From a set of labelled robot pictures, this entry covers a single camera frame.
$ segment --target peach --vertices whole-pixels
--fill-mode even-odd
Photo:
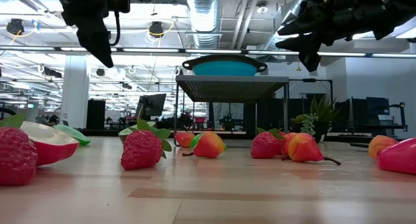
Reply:
[[[376,160],[378,151],[385,149],[389,146],[395,145],[397,140],[387,136],[376,136],[374,137],[369,145],[369,156]]]

